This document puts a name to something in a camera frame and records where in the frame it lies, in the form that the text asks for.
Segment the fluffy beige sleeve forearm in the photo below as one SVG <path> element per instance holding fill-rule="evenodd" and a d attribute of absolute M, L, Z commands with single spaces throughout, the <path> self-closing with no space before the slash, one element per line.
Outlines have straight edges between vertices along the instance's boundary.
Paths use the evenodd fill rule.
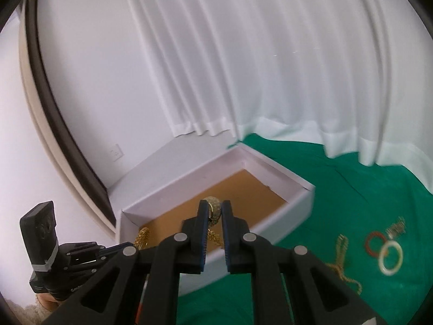
<path fill-rule="evenodd" d="M 39 301 L 36 301 L 35 304 L 22 307 L 7 299 L 6 304 L 17 319 L 24 325 L 40 325 L 51 314 L 51 312 L 45 309 Z"/>

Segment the person's left hand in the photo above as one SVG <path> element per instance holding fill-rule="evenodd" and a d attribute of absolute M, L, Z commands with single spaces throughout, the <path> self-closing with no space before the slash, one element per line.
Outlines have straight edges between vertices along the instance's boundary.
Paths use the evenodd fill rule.
<path fill-rule="evenodd" d="M 39 301 L 40 305 L 49 312 L 54 312 L 61 304 L 61 301 L 56 300 L 49 293 L 36 294 L 37 301 Z"/>

